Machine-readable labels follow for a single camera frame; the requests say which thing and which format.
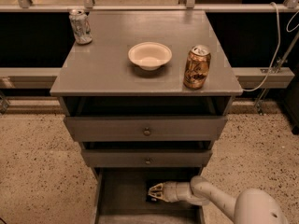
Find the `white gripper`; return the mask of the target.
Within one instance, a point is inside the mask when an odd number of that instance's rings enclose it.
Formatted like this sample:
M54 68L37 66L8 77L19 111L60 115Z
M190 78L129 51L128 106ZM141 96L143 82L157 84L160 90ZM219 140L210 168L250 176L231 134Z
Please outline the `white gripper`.
M148 195L154 200L162 200L169 203L187 202L191 197L190 183L174 181L159 183L149 188Z

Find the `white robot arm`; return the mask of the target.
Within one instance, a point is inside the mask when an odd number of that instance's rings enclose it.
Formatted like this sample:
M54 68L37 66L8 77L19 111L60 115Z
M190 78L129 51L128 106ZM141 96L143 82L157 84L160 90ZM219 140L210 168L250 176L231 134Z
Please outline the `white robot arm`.
M148 195L167 203L213 203L234 224L289 224L278 202L261 189L245 189L236 198L200 175L190 182L166 181L149 188Z

